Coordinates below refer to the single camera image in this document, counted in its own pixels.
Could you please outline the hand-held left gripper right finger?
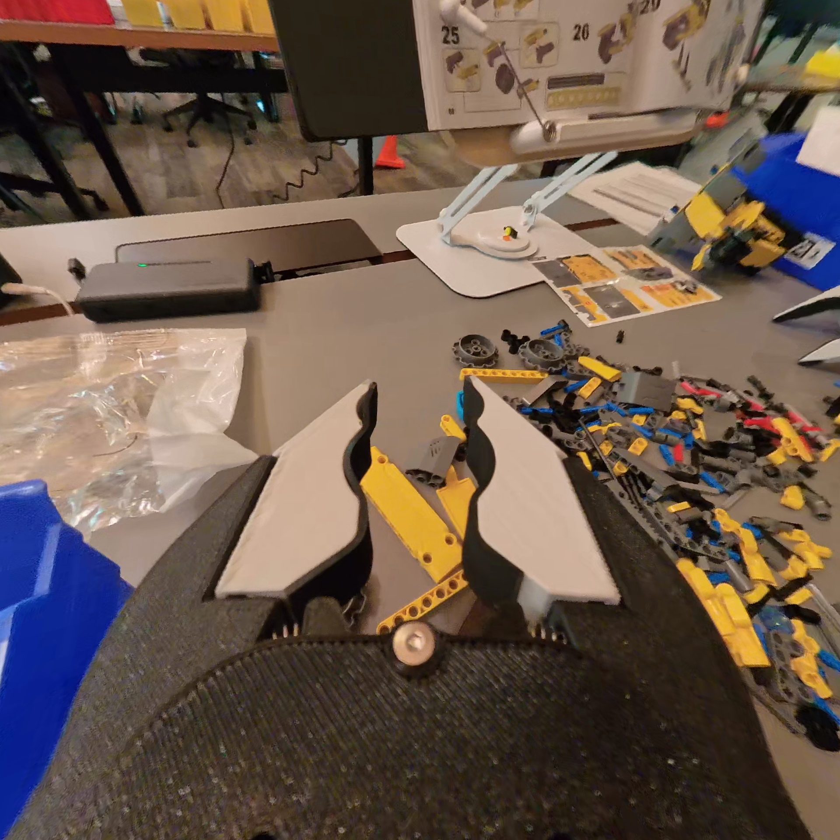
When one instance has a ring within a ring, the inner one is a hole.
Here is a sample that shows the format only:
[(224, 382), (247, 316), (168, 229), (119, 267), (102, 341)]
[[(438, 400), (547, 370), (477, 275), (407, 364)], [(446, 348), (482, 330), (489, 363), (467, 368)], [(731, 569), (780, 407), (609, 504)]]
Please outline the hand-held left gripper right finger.
[(465, 378), (466, 465), (475, 482), (463, 570), (488, 607), (542, 621), (557, 602), (617, 606), (621, 594), (566, 457), (475, 375)]

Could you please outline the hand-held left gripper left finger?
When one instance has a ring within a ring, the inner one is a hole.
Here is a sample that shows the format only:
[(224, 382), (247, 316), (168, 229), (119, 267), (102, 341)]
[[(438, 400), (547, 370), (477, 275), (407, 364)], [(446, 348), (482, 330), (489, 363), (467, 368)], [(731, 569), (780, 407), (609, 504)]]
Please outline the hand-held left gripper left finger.
[(363, 381), (280, 446), (216, 598), (350, 601), (373, 549), (361, 480), (371, 467), (377, 385)]

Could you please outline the pile of small brick pieces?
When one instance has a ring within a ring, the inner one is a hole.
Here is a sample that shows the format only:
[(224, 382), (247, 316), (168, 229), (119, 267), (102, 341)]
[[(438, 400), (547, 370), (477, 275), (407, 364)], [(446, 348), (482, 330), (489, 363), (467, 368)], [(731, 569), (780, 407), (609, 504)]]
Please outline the pile of small brick pieces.
[(813, 486), (838, 438), (753, 375), (733, 390), (610, 364), (574, 343), (565, 321), (536, 339), (565, 348), (562, 372), (458, 364), (461, 380), (536, 385), (502, 399), (582, 462), (675, 561), (753, 697), (793, 734), (837, 752), (838, 604), (815, 577), (838, 553), (802, 517), (838, 513)]

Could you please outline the large yellow brick vehicle model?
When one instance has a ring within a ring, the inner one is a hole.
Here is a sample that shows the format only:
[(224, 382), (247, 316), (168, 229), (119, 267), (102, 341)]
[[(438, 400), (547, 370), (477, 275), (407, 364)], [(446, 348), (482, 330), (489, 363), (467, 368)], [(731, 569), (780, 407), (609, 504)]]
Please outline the large yellow brick vehicle model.
[(692, 255), (693, 271), (730, 267), (752, 277), (803, 240), (803, 232), (756, 199), (728, 164), (660, 221), (647, 246), (663, 256)]

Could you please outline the grey vented brick panel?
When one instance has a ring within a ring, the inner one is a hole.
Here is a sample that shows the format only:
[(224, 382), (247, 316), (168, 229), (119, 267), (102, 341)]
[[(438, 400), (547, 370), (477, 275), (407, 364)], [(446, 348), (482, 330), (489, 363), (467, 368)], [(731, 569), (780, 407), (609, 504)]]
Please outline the grey vented brick panel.
[(455, 436), (436, 437), (425, 447), (417, 465), (406, 469), (406, 476), (435, 490), (443, 488), (461, 444)]

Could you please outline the blue bin with white label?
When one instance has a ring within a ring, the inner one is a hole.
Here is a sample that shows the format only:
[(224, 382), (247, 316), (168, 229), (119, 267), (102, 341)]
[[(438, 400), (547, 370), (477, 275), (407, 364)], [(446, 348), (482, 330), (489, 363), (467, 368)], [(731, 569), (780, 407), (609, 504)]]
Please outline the blue bin with white label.
[(803, 238), (776, 266), (819, 291), (839, 282), (839, 107), (825, 106), (807, 133), (768, 134), (761, 162), (738, 178)]

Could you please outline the long yellow holed beam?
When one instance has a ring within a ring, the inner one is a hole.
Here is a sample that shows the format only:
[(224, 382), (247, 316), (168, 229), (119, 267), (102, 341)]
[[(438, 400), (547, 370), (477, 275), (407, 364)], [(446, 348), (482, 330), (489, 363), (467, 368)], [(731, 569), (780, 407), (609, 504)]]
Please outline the long yellow holed beam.
[(452, 573), (443, 581), (437, 583), (430, 590), (418, 596), (415, 600), (391, 614), (381, 621), (376, 628), (377, 635), (392, 633), (405, 623), (416, 621), (438, 609), (458, 593), (468, 587), (465, 573), (462, 570)]

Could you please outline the clear plastic bag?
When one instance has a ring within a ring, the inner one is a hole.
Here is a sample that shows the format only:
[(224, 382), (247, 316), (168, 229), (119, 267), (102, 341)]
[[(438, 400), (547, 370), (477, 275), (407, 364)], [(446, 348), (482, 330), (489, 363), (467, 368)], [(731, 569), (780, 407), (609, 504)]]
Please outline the clear plastic bag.
[(2, 343), (2, 485), (43, 480), (89, 536), (251, 463), (227, 436), (246, 340), (244, 329), (144, 329)]

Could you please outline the yellow grey sticker sheet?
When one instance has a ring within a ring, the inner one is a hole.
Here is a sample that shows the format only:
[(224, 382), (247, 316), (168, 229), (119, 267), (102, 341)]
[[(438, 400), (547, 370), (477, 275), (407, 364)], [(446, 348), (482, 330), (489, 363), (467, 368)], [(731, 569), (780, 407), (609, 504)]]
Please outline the yellow grey sticker sheet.
[(542, 279), (588, 327), (687, 310), (721, 296), (644, 245), (534, 257)]

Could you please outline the white book stand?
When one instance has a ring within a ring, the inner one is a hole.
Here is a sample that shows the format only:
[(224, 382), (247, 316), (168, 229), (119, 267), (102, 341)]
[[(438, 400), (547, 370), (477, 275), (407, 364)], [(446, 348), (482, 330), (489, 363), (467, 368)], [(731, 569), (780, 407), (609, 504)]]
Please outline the white book stand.
[[(572, 188), (625, 151), (690, 136), (701, 112), (607, 115), (447, 132), (477, 175), (433, 222), (400, 227), (397, 237), (452, 291), (486, 298), (541, 280), (531, 259), (560, 255), (572, 235), (546, 216)], [(504, 248), (503, 228), (518, 231)]]

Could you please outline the black table hatch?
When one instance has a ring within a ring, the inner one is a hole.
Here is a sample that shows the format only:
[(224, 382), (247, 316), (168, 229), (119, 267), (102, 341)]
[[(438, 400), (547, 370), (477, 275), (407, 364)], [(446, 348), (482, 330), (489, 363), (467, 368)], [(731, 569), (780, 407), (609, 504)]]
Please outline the black table hatch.
[(341, 218), (125, 244), (116, 248), (114, 258), (150, 265), (250, 259), (257, 265), (269, 262), (283, 273), (361, 261), (377, 265), (382, 252), (354, 220)]

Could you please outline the instruction booklet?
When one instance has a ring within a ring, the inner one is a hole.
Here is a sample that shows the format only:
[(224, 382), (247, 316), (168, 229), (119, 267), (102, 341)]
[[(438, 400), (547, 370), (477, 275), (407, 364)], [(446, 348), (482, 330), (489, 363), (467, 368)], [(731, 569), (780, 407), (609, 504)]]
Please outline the instruction booklet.
[(761, 1), (413, 2), (428, 127), (725, 110)]

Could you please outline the black office chair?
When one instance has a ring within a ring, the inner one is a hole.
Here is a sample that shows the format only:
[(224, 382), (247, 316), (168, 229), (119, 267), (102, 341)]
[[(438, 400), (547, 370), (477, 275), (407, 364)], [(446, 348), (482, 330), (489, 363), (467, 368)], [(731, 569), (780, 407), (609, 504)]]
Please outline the black office chair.
[(256, 117), (252, 111), (247, 108), (249, 102), (245, 95), (241, 97), (241, 104), (235, 105), (228, 102), (224, 94), (217, 97), (210, 93), (198, 92), (195, 97), (183, 104), (164, 111), (161, 115), (162, 128), (166, 133), (173, 133), (175, 131), (174, 120), (182, 116), (188, 117), (184, 134), (186, 146), (191, 149), (198, 147), (198, 142), (193, 137), (193, 132), (196, 126), (205, 122), (212, 124), (216, 117), (221, 118), (227, 129), (231, 130), (233, 124), (231, 118), (241, 118), (245, 121), (244, 142), (246, 145), (253, 143), (253, 134), (257, 131)]

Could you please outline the black monitor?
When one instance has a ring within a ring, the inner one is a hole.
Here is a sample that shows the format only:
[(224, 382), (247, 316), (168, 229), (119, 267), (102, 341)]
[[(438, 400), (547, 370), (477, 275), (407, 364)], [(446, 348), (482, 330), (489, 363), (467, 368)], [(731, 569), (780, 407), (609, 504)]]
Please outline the black monitor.
[(303, 137), (360, 143), (360, 193), (373, 192), (372, 141), (428, 129), (411, 1), (272, 1)]

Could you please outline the red storage bin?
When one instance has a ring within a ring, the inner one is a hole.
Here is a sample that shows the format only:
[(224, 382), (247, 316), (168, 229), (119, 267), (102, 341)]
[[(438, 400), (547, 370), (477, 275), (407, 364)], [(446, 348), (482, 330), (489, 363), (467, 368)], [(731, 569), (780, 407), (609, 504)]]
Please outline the red storage bin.
[(1, 1), (3, 21), (113, 26), (107, 1)]

